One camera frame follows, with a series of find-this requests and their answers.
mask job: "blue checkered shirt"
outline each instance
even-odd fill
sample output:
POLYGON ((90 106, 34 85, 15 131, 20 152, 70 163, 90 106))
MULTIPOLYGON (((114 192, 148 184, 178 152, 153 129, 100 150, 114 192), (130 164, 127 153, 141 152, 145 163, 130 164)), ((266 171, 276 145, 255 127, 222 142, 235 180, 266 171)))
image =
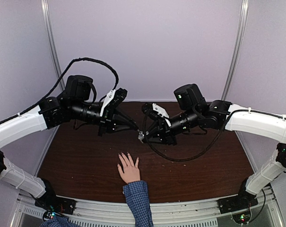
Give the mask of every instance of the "blue checkered shirt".
POLYGON ((135 218, 135 226, 153 227, 147 183, 131 182, 123 190, 127 205, 135 218))
MULTIPOLYGON (((145 181, 131 182, 123 187, 127 205, 134 218, 136 227, 153 227, 152 216, 149 204, 148 186, 145 181)), ((79 227, 68 222, 66 217, 55 216, 40 227, 79 227)))

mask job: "ventilation grille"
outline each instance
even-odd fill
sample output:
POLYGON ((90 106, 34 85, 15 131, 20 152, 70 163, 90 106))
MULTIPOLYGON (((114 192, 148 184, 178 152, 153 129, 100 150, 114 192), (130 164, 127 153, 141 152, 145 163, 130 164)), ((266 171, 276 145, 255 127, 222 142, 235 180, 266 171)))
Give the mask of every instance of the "ventilation grille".
POLYGON ((36 218, 42 218, 43 215, 43 211, 27 206, 24 207, 23 213, 34 216, 36 218))
MULTIPOLYGON (((81 227, 133 227, 133 225, 117 225, 117 224, 106 224, 97 223, 93 221, 85 221, 76 218, 69 218, 71 223, 77 224, 81 227)), ((174 225, 154 225, 155 227, 218 227, 217 219, 212 218, 203 221, 194 221, 191 223, 174 224, 174 225)))

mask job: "brown surface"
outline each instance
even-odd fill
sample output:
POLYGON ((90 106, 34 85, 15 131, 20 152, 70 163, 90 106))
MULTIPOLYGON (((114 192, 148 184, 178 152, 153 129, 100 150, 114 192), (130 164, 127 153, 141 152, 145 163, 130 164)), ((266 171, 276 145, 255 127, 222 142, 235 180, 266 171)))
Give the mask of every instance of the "brown surface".
MULTIPOLYGON (((121 108, 141 127, 143 103, 122 103, 121 108)), ((173 116, 177 103, 160 103, 173 116)), ((78 131, 73 123, 60 126, 43 162, 39 177, 48 179, 58 195, 78 199, 125 202, 117 171, 118 153, 139 156, 141 178, 148 182, 150 202, 195 201, 236 194, 242 180, 253 173, 234 132, 222 133, 215 145, 196 160, 175 163, 155 154, 138 139, 136 131, 97 136, 98 126, 78 131)), ((206 136, 178 135, 178 145, 156 145, 170 157, 199 153, 217 131, 206 136)))

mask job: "white wall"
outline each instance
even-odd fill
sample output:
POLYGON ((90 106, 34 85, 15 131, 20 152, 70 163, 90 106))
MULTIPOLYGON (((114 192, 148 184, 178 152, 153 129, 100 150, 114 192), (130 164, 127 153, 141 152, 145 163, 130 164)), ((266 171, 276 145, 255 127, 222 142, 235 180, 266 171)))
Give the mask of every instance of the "white wall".
MULTIPOLYGON (((188 83, 207 100, 223 93, 240 0, 57 0, 49 10, 61 68, 78 57, 103 60, 127 101, 176 101, 173 91, 188 83)), ((70 72, 91 76, 98 98, 114 85, 100 65, 76 63, 70 72)))
MULTIPOLYGON (((286 0, 250 1, 246 32, 228 100, 286 114, 286 0)), ((242 139, 257 168, 277 145, 273 140, 247 133, 242 139)), ((286 221, 286 174, 272 185, 286 221)))
MULTIPOLYGON (((0 120, 44 96, 56 81, 41 1, 0 1, 0 120)), ((27 136, 2 149, 34 174, 52 131, 27 136)), ((0 182, 0 227, 8 226, 18 191, 0 182)))

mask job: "finger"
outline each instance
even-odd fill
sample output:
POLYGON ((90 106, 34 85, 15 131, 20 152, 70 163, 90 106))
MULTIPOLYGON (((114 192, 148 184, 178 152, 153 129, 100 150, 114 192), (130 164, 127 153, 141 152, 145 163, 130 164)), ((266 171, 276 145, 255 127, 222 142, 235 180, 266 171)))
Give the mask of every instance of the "finger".
POLYGON ((134 163, 133 163, 132 157, 131 157, 131 155, 129 153, 128 153, 128 159, 130 161, 131 166, 134 167, 134 163))
POLYGON ((124 158, 126 164, 127 164, 128 166, 130 166, 130 165, 131 165, 131 164, 130 164, 130 161, 129 161, 129 159, 127 158, 127 156, 124 155, 124 153, 122 153, 122 157, 124 158))
POLYGON ((122 176, 124 174, 122 167, 120 166, 120 164, 118 164, 118 171, 120 173, 120 176, 122 176))
POLYGON ((135 167, 136 167, 136 168, 139 167, 139 157, 137 158, 137 161, 135 162, 135 167))
POLYGON ((126 164, 125 160, 123 159, 123 157, 120 154, 119 154, 119 158, 120 158, 120 160, 122 162, 123 168, 126 168, 127 164, 126 164))

